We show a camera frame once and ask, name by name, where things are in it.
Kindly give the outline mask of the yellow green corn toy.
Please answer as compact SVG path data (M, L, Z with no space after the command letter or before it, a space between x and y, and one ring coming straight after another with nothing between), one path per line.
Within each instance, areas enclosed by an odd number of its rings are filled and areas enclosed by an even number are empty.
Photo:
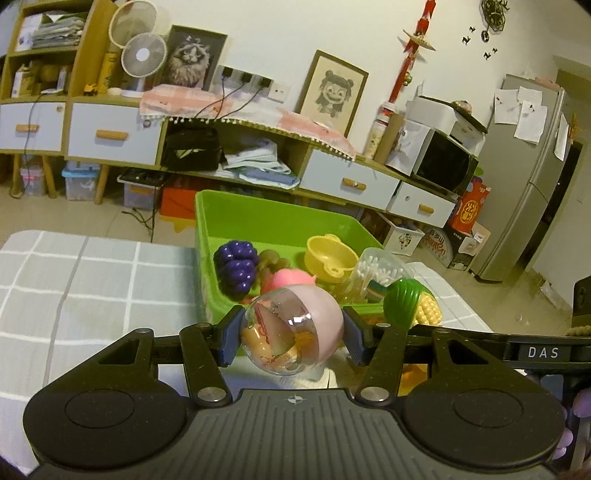
M405 330L416 325L438 326L443 321L435 295L411 278L401 278L387 288L384 314L389 324Z

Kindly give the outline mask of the clear cotton swab jar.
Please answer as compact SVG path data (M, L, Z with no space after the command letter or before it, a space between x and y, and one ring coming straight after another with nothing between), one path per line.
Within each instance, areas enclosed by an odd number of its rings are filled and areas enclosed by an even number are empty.
M399 279L413 277L413 270L393 253L367 248L351 275L332 290L332 296L339 304L379 303L388 286Z

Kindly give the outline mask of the pink capsule ball toy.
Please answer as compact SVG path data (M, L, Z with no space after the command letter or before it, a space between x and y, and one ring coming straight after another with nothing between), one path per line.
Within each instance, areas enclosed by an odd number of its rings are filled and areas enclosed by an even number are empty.
M294 376L329 359L344 331L344 314L334 297L320 287L297 284L256 297L239 334L242 349L259 369Z

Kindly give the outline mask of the purple grape toy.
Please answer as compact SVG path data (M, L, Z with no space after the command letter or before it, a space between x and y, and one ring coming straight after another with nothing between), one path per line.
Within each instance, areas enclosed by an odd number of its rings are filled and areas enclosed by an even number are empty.
M213 256L221 292L231 300L242 301L256 280L259 256L249 241L230 240L217 248Z

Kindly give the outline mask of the pink pig toy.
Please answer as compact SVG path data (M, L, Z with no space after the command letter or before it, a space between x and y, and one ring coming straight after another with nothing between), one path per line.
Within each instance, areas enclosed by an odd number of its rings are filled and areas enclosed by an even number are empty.
M276 273L270 274L270 276L266 276L260 287L260 293L266 294L290 285L315 285L316 279L317 277L308 274L304 270L283 268L276 271Z

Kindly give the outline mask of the yellow plastic bowl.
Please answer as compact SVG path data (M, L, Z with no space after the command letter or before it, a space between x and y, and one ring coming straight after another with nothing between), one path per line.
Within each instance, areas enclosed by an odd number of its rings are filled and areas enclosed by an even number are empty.
M338 284L351 275L359 256L338 236L311 236L304 252L304 266L318 280Z

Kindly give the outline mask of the translucent rubber hand toy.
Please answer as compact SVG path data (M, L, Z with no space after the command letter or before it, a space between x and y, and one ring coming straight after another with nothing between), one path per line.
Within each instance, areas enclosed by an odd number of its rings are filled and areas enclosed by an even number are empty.
M260 289L270 281L271 276L284 268L290 268L290 260L280 256L273 249L266 249L259 253L259 263L256 265L256 284Z

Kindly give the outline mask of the white starfish toy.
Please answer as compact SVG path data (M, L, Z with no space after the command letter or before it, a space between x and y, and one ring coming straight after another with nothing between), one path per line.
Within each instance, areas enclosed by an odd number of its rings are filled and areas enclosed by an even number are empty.
M294 376L279 378L283 389L335 389L351 392L358 388L366 368L353 362L345 348L339 348L322 365Z

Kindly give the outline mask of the green plastic bin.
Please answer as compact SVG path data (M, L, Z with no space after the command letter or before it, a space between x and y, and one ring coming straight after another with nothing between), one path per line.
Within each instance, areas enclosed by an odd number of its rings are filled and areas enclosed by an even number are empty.
M228 192L198 192L195 214L198 312L211 323L235 306L219 289L213 262L214 252L228 241L249 241L257 251L272 249L301 269L311 236L334 234L356 254L380 246L351 216Z

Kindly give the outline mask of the red gift box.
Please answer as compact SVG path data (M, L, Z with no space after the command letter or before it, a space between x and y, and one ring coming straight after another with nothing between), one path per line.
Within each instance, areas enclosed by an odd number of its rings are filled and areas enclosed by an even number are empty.
M475 176L460 198L448 226L459 233L470 234L491 192L481 177Z

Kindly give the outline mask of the black bag on shelf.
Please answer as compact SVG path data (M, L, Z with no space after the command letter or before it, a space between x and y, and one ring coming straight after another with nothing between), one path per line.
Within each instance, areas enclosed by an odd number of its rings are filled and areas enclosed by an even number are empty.
M191 126L169 133L164 141L161 165L174 172L212 172L225 161L218 132Z

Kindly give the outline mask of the silver refrigerator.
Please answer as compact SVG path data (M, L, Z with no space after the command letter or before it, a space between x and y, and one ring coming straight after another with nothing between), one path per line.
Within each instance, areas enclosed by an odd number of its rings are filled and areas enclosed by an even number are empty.
M566 90L508 74L494 94L494 113L479 155L491 188L478 222L490 237L470 270L501 283L534 236L559 183L571 143Z

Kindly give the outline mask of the framed girl drawing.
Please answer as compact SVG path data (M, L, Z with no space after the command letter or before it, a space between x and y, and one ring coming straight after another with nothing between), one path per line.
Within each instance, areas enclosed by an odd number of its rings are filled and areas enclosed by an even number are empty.
M294 111L348 137L368 78L365 70L318 50Z

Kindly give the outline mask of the wooden sideboard cabinet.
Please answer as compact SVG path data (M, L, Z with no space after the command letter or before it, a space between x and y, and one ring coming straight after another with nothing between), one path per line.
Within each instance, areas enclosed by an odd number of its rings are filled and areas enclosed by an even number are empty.
M446 193L356 152L353 120L369 75L316 35L358 45L353 24L322 1L207 1L247 33L254 69L224 61L226 36L156 29L152 1L20 1L7 28L1 75L1 149L209 175L354 203L433 226Z

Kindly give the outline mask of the white desk fan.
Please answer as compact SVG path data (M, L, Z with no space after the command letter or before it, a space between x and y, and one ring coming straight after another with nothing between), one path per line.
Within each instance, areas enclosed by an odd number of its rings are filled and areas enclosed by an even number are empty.
M126 80L121 95L140 98L152 88L154 78L167 56L166 42L157 34L140 33L131 38L121 54L121 66Z

